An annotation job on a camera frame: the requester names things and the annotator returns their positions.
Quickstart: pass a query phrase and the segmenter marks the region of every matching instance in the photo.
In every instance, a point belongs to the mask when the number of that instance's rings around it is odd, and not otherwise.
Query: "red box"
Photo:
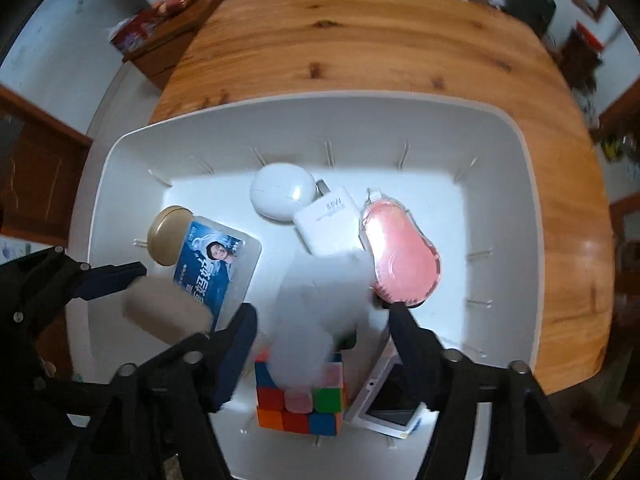
[[[126,54],[145,44],[160,21],[152,9],[142,9],[114,34],[111,44]]]
[[[309,417],[306,413],[282,412],[282,429],[291,433],[309,433]]]
[[[284,392],[277,388],[256,388],[258,406],[263,410],[280,412],[284,410]]]

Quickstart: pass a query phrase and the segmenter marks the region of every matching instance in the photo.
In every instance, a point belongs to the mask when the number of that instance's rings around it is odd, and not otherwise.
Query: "floor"
[[[71,220],[68,254],[77,261],[88,261],[87,249],[94,201],[102,167],[116,140],[147,125],[160,91],[131,63],[121,67],[98,106],[87,134],[94,139],[82,173]],[[71,359],[76,373],[85,381],[98,380],[90,339],[87,305],[72,300],[66,307]]]

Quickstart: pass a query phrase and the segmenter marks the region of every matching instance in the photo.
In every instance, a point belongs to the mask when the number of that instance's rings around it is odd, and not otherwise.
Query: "red cube square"
[[[284,410],[284,392],[277,388],[256,388],[258,406],[263,410],[279,412]]]
[[[282,412],[282,429],[291,433],[309,433],[309,417],[305,413]]]

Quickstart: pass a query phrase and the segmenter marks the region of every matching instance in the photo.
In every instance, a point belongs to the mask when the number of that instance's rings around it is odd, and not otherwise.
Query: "blue product label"
[[[206,305],[213,325],[233,280],[235,260],[244,242],[193,221],[175,266],[174,282]]]

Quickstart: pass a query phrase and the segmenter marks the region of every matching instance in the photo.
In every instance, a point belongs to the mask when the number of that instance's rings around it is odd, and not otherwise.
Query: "phone screen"
[[[395,364],[375,399],[367,409],[367,415],[406,426],[420,402],[409,394],[409,386],[401,364]]]

